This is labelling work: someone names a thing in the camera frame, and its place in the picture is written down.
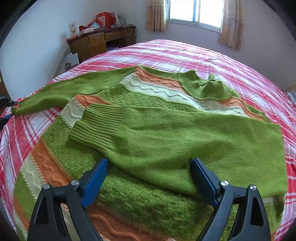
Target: blue gripper pad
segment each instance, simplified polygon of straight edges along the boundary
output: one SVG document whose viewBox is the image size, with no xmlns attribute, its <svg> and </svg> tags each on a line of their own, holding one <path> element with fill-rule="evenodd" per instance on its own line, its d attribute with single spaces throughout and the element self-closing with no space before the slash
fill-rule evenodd
<svg viewBox="0 0 296 241">
<path fill-rule="evenodd" d="M 215 208 L 221 195 L 219 178 L 209 171 L 199 158 L 191 161 L 191 174 L 194 183 L 205 198 L 205 202 Z"/>
<path fill-rule="evenodd" d="M 4 117 L 4 119 L 10 119 L 12 117 L 12 114 L 10 114 L 10 115 L 6 115 L 5 117 Z"/>
<path fill-rule="evenodd" d="M 108 173 L 108 161 L 104 158 L 100 165 L 96 168 L 88 183 L 83 189 L 83 199 L 81 204 L 87 208 L 88 205 L 92 204 L 98 195 L 98 192 L 105 180 Z"/>
</svg>

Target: bed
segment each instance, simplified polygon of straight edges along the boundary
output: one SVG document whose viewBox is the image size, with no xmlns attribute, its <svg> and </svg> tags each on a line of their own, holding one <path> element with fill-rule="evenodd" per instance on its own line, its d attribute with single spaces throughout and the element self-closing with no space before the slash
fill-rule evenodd
<svg viewBox="0 0 296 241">
<path fill-rule="evenodd" d="M 296 217 L 296 112 L 285 93 L 255 70 L 223 54 L 163 39 L 138 43 L 92 57 L 50 82 L 137 64 L 168 72 L 194 69 L 203 79 L 213 74 L 236 90 L 247 104 L 263 111 L 273 123 L 281 125 L 288 190 L 281 225 L 275 239 L 280 240 Z M 14 228 L 12 200 L 18 171 L 32 147 L 61 110 L 55 107 L 30 115 L 13 116 L 0 133 L 0 192 Z M 10 108 L 6 108 L 2 116 L 9 113 Z"/>
</svg>

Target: window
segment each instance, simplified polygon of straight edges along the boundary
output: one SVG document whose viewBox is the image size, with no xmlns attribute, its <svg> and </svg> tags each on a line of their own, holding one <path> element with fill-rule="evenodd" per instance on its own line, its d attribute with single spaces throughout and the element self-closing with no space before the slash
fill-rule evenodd
<svg viewBox="0 0 296 241">
<path fill-rule="evenodd" d="M 217 31 L 221 29 L 224 6 L 223 0 L 167 1 L 168 20 L 172 20 L 172 22 L 187 21 Z"/>
</svg>

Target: orange stripe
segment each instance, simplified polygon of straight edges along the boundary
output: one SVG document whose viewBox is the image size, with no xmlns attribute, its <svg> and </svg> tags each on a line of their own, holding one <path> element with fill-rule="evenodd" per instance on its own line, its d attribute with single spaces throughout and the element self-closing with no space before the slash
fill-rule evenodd
<svg viewBox="0 0 296 241">
<path fill-rule="evenodd" d="M 153 75 L 151 73 L 148 73 L 147 71 L 145 71 L 144 69 L 142 69 L 139 66 L 137 66 L 135 68 L 134 73 L 136 75 L 138 75 L 139 78 L 141 80 L 143 80 L 143 81 L 146 81 L 146 82 L 149 82 L 149 83 L 152 83 L 152 84 L 157 84 L 157 85 L 164 85 L 166 87 L 177 89 L 177 90 L 187 94 L 185 92 L 185 90 L 183 90 L 183 88 L 181 87 L 180 83 L 177 80 L 173 80 L 173 79 Z"/>
<path fill-rule="evenodd" d="M 276 228 L 275 230 L 273 230 L 273 231 L 271 232 L 271 241 L 275 241 L 277 230 L 278 230 L 278 228 Z"/>
<path fill-rule="evenodd" d="M 28 231 L 29 229 L 29 224 L 30 224 L 30 220 L 28 219 L 28 217 L 26 216 L 26 214 L 24 213 L 20 203 L 18 202 L 18 200 L 16 199 L 16 197 L 13 197 L 13 208 L 15 209 L 15 211 L 17 212 L 17 215 L 19 216 L 22 224 L 24 225 L 24 228 L 26 231 Z"/>
<path fill-rule="evenodd" d="M 70 176 L 65 171 L 61 170 L 50 156 L 42 143 L 42 139 L 40 139 L 31 150 L 31 158 L 41 171 L 46 183 L 50 183 L 53 187 L 69 184 Z"/>
<path fill-rule="evenodd" d="M 106 101 L 98 95 L 76 95 L 75 98 L 85 107 L 89 107 L 91 103 L 112 105 L 111 102 Z"/>
<path fill-rule="evenodd" d="M 263 116 L 251 112 L 251 111 L 246 107 L 246 105 L 243 103 L 242 100 L 237 99 L 237 98 L 235 98 L 235 97 L 232 97 L 232 98 L 229 99 L 229 100 L 219 101 L 219 103 L 221 103 L 221 104 L 223 104 L 223 105 L 226 105 L 226 106 L 239 106 L 239 107 L 241 107 L 241 108 L 244 110 L 244 112 L 245 112 L 245 114 L 246 114 L 247 116 L 249 116 L 249 117 L 251 117 L 251 118 L 254 118 L 254 119 L 261 120 L 261 121 L 264 120 Z"/>
<path fill-rule="evenodd" d="M 89 217 L 98 232 L 110 240 L 121 241 L 160 241 L 167 237 L 160 237 L 155 232 L 148 232 L 133 224 L 121 220 L 120 217 L 105 210 L 102 205 L 92 204 L 87 208 Z"/>
</svg>

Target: curtain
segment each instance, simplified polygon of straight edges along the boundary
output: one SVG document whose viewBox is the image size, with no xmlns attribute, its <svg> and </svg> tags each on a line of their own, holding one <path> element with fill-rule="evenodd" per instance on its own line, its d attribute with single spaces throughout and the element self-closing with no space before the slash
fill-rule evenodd
<svg viewBox="0 0 296 241">
<path fill-rule="evenodd" d="M 239 51 L 242 44 L 243 28 L 242 0 L 224 0 L 224 15 L 219 42 Z"/>
<path fill-rule="evenodd" d="M 166 0 L 148 0 L 146 30 L 166 31 Z"/>
</svg>

